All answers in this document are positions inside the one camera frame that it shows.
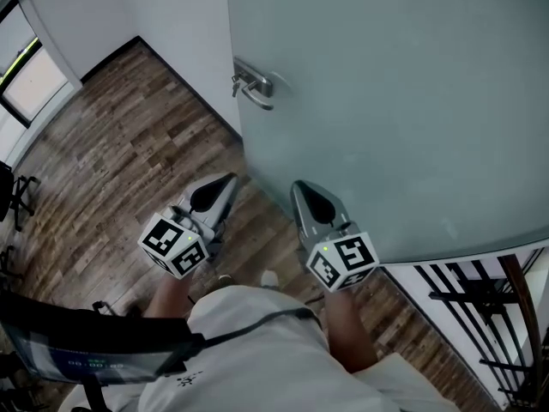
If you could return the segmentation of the black office chair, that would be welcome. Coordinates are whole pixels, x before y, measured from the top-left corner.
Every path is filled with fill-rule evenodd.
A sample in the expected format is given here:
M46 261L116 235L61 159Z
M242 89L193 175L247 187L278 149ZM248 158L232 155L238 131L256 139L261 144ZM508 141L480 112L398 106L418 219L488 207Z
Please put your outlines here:
M24 209L30 216L34 216L34 210L23 200L27 188L31 183L36 185L40 181L34 177L23 175L16 177L12 167L0 161L0 222L4 221L10 209L14 211L14 225L16 232L20 232L20 209Z

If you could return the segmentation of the black metal railing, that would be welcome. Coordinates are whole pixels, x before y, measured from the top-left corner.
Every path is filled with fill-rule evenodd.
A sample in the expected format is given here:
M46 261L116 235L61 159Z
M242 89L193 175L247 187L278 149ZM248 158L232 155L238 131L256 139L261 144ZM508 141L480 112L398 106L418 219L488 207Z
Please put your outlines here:
M549 383L549 355L540 331L543 375L536 407L529 381L532 351L518 301L499 257L417 265L415 270L427 285L429 299L443 305L472 344L474 362L487 372L504 406L539 412Z

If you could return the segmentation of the frosted glass door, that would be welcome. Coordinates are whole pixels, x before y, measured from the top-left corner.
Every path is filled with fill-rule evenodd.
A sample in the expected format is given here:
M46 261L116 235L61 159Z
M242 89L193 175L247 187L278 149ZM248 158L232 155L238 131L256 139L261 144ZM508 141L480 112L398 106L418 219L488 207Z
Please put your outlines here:
M252 175L344 203L385 263L549 240L549 0L228 0L274 87L238 109Z

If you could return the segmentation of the steel door handle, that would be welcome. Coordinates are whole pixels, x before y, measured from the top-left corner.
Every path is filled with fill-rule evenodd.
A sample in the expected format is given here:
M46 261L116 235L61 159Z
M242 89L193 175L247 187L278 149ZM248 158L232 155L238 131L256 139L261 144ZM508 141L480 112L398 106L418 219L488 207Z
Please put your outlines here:
M234 57L232 62L233 76L240 74L240 88L238 93L242 93L259 108L265 111L272 111L274 106L265 102L263 99L269 99L273 96L273 83L241 58Z

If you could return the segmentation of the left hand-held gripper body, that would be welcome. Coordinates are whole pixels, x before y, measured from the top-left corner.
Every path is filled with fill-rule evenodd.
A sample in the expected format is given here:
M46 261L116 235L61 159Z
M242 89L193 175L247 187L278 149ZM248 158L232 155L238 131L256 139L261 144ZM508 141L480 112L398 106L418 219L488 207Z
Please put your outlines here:
M206 206L185 198L155 213L138 245L165 272L177 279L211 262L220 251L224 206Z

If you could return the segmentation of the black headset mount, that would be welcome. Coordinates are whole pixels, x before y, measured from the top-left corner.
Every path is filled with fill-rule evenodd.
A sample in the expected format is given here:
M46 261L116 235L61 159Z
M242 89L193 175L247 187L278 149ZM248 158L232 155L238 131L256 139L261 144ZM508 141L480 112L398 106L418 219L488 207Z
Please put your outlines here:
M95 377L86 377L81 381L84 388L87 407L74 407L71 412L111 412L106 406L102 385Z

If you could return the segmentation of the black head-mounted screen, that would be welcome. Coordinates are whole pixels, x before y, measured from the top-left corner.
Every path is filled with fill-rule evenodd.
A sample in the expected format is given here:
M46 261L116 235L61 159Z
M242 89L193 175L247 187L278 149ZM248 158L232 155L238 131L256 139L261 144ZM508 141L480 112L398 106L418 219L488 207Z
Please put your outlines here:
M26 369L43 379L139 384L182 372L204 347L182 318L129 318L0 293L0 326Z

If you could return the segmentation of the black baseboard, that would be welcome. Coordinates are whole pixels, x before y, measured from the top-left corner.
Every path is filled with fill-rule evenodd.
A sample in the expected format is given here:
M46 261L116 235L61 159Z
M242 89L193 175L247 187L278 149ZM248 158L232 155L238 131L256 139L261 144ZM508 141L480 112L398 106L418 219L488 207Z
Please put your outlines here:
M202 104L204 108L212 114L215 119L240 143L243 142L241 135L158 53L154 48L140 35L135 36L129 41L122 44L115 51L110 53L106 58L102 59L98 64L96 64L89 72L87 72L82 78L81 83L83 85L92 79L97 73L104 69L109 63L114 61L116 58L126 53L130 48L135 45L141 44L145 46L149 52L158 59L171 73L172 75L185 86L185 88L190 91L193 96Z

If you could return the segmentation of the person's right forearm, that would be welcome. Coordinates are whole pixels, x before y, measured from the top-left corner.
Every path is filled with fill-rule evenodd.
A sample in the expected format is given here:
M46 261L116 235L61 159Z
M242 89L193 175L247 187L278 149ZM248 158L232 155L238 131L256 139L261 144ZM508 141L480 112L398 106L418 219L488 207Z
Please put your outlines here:
M325 290L323 300L330 354L349 373L364 371L378 363L352 290L335 293Z

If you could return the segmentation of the person's white shirt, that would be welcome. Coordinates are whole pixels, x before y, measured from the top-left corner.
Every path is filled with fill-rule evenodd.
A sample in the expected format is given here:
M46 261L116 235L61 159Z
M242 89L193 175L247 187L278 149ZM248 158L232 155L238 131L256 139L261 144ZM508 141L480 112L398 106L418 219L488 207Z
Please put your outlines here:
M111 412L459 412L412 365L391 354L349 371L313 320L287 316L293 297L230 286L192 308L189 327L206 338L244 336L202 351L184 373L103 389Z

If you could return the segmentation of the person's left forearm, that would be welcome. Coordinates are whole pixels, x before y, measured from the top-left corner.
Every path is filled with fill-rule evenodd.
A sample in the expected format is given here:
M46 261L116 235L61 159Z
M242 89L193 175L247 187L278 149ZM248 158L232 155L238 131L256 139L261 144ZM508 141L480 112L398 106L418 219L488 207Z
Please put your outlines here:
M189 292L194 273L182 279L164 274L154 296L144 311L144 318L184 318L190 309Z

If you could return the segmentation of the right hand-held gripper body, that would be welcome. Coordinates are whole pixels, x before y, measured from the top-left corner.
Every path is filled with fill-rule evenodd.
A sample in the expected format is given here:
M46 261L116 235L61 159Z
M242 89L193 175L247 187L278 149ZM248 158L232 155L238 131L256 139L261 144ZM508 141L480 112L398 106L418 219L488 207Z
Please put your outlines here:
M361 283L379 264L369 234L349 221L311 248L305 267L325 290L336 293Z

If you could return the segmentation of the brown wooden handrail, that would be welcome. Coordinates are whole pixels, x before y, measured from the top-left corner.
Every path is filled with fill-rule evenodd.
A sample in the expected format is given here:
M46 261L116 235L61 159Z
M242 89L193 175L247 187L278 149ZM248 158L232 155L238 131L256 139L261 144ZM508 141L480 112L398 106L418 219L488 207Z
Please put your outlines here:
M534 404L539 406L542 387L542 347L538 320L534 310L534 303L528 289L522 268L515 255L505 255L498 258L504 273L510 283L518 301L522 318L526 327L529 345L533 356L533 365L530 370L529 381L534 395Z

